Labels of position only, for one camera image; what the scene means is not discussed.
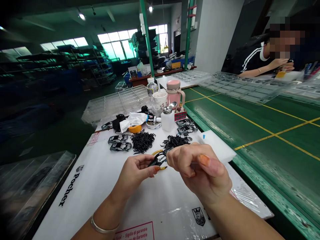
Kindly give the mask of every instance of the clear plastic tray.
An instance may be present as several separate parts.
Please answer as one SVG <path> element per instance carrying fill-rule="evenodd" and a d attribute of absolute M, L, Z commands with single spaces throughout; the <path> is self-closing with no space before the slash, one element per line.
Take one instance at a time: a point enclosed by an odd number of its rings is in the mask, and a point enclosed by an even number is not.
<path fill-rule="evenodd" d="M 101 119 L 105 122 L 116 119 L 116 115 L 129 115 L 130 112 L 139 112 L 141 107 L 149 102 L 147 87 L 139 85 L 137 87 L 125 89 L 104 97 L 90 100 L 82 120 L 96 127 Z"/>
<path fill-rule="evenodd" d="M 197 70 L 179 72 L 172 75 L 173 77 L 185 83 L 197 84 L 200 81 L 206 80 L 211 77 L 210 73 L 200 72 Z"/>
<path fill-rule="evenodd" d="M 2 214 L 22 239 L 76 155 L 64 151 L 0 166 Z"/>
<path fill-rule="evenodd" d="M 265 104 L 296 84 L 274 78 L 239 77 L 224 72 L 216 72 L 210 78 L 197 83 L 215 92 L 256 104 Z"/>
<path fill-rule="evenodd" d="M 285 93 L 290 95 L 310 98 L 314 100 L 319 100 L 320 99 L 320 79 L 298 84 L 286 90 Z"/>
<path fill-rule="evenodd" d="M 119 82 L 116 87 L 114 88 L 115 92 L 120 92 L 125 90 L 126 88 L 130 88 L 129 85 L 126 84 L 126 82 Z"/>

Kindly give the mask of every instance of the orange nail polish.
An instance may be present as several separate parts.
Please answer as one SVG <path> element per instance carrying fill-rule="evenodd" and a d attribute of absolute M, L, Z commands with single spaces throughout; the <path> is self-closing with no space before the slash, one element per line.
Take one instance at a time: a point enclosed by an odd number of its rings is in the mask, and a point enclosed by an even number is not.
<path fill-rule="evenodd" d="M 156 167 L 154 168 L 154 170 L 156 171 L 156 173 L 159 172 L 159 171 L 160 171 L 160 166 L 156 166 Z"/>
<path fill-rule="evenodd" d="M 201 154 L 200 157 L 199 157 L 199 162 L 202 164 L 202 165 L 205 165 L 205 166 L 209 166 L 209 163 L 210 163 L 210 158 L 204 154 Z"/>

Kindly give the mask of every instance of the small red box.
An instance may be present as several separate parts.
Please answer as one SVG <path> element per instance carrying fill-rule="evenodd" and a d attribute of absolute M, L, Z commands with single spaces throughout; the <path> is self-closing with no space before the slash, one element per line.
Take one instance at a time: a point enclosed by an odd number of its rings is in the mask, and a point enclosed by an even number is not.
<path fill-rule="evenodd" d="M 180 113 L 175 113 L 174 114 L 174 120 L 178 121 L 180 119 L 185 119 L 187 117 L 187 111 L 184 110 L 184 112 L 180 112 Z"/>

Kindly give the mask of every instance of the paper cup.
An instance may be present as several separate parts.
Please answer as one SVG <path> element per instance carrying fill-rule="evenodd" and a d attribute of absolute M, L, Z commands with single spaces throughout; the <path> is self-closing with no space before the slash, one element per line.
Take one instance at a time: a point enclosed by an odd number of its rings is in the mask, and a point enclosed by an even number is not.
<path fill-rule="evenodd" d="M 155 92 L 153 95 L 154 101 L 163 109 L 167 106 L 167 92 Z"/>

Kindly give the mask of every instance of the hand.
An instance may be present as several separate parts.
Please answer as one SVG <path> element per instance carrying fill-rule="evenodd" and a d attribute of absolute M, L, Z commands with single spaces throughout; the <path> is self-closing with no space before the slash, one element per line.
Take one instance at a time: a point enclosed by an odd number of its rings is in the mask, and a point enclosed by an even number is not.
<path fill-rule="evenodd" d="M 268 64 L 270 70 L 285 65 L 288 62 L 289 58 L 276 58 L 271 63 Z"/>
<path fill-rule="evenodd" d="M 180 172 L 187 187 L 202 204 L 215 204 L 229 194 L 232 182 L 225 166 L 210 145 L 192 143 L 176 147 L 167 153 L 170 167 Z"/>
<path fill-rule="evenodd" d="M 293 66 L 287 66 L 287 65 L 284 65 L 281 67 L 281 71 L 282 70 L 286 70 L 286 72 L 291 72 L 292 70 L 294 70 L 294 67 Z"/>
<path fill-rule="evenodd" d="M 143 180 L 158 173 L 159 166 L 148 167 L 153 159 L 154 156 L 148 154 L 128 157 L 110 194 L 114 201 L 127 201 Z"/>

